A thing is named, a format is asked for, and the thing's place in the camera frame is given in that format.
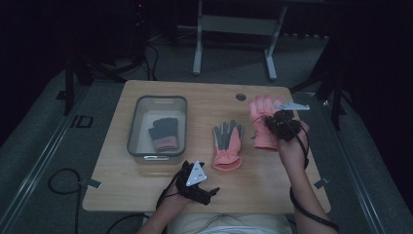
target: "wooden table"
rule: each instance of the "wooden table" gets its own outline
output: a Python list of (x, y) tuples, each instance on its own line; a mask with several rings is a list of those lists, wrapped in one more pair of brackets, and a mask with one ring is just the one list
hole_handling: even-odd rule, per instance
[[(236, 94), (246, 95), (245, 101)], [(221, 189), (209, 205), (196, 202), (187, 213), (290, 214), (293, 206), (288, 191), (290, 183), (277, 152), (253, 148), (254, 129), (249, 120), (247, 100), (271, 94), (292, 101), (287, 88), (265, 86), (219, 85), (160, 81), (129, 81), (120, 97), (113, 120), (98, 157), (92, 179), (100, 189), (88, 188), (83, 201), (87, 211), (153, 212), (156, 202), (171, 178), (181, 168), (177, 165), (140, 165), (128, 153), (127, 142), (132, 115), (139, 97), (144, 95), (184, 96), (188, 100), (187, 147), (183, 160), (204, 162), (207, 180), (203, 190)], [(215, 155), (212, 128), (223, 121), (236, 120), (244, 126), (239, 155), (242, 165), (232, 172), (212, 167)], [(313, 154), (309, 154), (307, 174), (310, 182), (320, 180)], [(323, 188), (316, 194), (326, 212), (330, 205)]]

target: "person's right hand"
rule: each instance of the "person's right hand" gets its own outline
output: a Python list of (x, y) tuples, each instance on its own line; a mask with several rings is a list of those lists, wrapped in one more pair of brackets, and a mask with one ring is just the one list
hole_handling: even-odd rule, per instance
[[(301, 127), (303, 129), (298, 133), (298, 137), (300, 137), (301, 141), (304, 144), (304, 147), (308, 148), (308, 140), (306, 137), (306, 132), (310, 130), (310, 127), (300, 121)], [(301, 148), (298, 139), (294, 137), (290, 141), (285, 141), (284, 139), (279, 139), (279, 153), (282, 159), (282, 164), (285, 167), (285, 170), (288, 173), (294, 173), (298, 171), (304, 171), (304, 164), (305, 164), (305, 156), (304, 151)]]

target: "black sensor device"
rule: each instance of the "black sensor device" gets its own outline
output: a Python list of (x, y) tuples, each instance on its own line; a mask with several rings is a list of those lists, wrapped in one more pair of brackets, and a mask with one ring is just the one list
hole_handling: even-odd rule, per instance
[(265, 116), (265, 124), (275, 136), (289, 141), (301, 131), (300, 122), (293, 120), (293, 117), (292, 110), (281, 110), (273, 116)]

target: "gray carpet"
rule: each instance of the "gray carpet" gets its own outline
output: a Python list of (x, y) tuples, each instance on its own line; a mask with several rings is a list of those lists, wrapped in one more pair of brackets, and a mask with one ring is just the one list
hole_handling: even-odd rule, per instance
[[(258, 49), (262, 47), (262, 38), (252, 38), (257, 46), (251, 49), (244, 46), (245, 41), (228, 43), (231, 38), (223, 40), (221, 35), (209, 35), (205, 40), (202, 73), (193, 76), (194, 37), (185, 33), (175, 45), (162, 38), (151, 40), (159, 55), (155, 75), (160, 82), (292, 87), (309, 77), (326, 43), (318, 38), (300, 40), (282, 37), (274, 55), (279, 76), (274, 82), (267, 78), (263, 52)], [(147, 57), (151, 66), (155, 64), (154, 50), (148, 48)], [(145, 80), (146, 71), (147, 67), (143, 64), (133, 73), (123, 75), (127, 79)], [(64, 103), (55, 100), (62, 84), (63, 76), (60, 74), (0, 149), (0, 211), (6, 211), (24, 177), (53, 137), (54, 130), (62, 121), (69, 123), (10, 233), (74, 232), (76, 195), (52, 193), (47, 186), (48, 179), (62, 168), (75, 169), (81, 177), (92, 175), (122, 91), (122, 85), (97, 78), (90, 88), (77, 87), (78, 94), (84, 94), (78, 96), (83, 98), (78, 100), (79, 105), (71, 116), (62, 117)], [(362, 121), (343, 101), (347, 115), (340, 117), (342, 131), (335, 131), (329, 120), (329, 106), (311, 95), (317, 87), (318, 84), (315, 84), (293, 97), (296, 102), (311, 106), (310, 111), (299, 114), (311, 126), (311, 147), (320, 174), (330, 181), (325, 189), (332, 207), (332, 219), (341, 226), (341, 233), (409, 233), (413, 230), (411, 213), (397, 193)], [(71, 128), (75, 116), (94, 117), (92, 126)], [(76, 177), (64, 174), (56, 179), (54, 185), (58, 189), (71, 190), (76, 188), (73, 181)], [(81, 209), (80, 233), (104, 233), (116, 220), (126, 215), (130, 214), (90, 213)], [(117, 225), (113, 233), (133, 233), (140, 223), (141, 218), (129, 218)]]

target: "pink and gray glove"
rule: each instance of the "pink and gray glove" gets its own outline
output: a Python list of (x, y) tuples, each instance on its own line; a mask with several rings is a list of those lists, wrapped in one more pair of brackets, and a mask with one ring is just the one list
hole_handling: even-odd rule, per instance
[(243, 161), (238, 155), (241, 149), (243, 126), (237, 125), (234, 120), (231, 121), (229, 126), (226, 122), (223, 122), (220, 128), (213, 128), (213, 135), (216, 149), (213, 167), (226, 172), (237, 169)]
[(265, 116), (273, 116), (279, 111), (275, 106), (282, 104), (282, 98), (270, 95), (257, 96), (248, 102), (249, 117), (255, 129), (254, 147), (265, 150), (277, 150), (277, 137), (265, 125)]

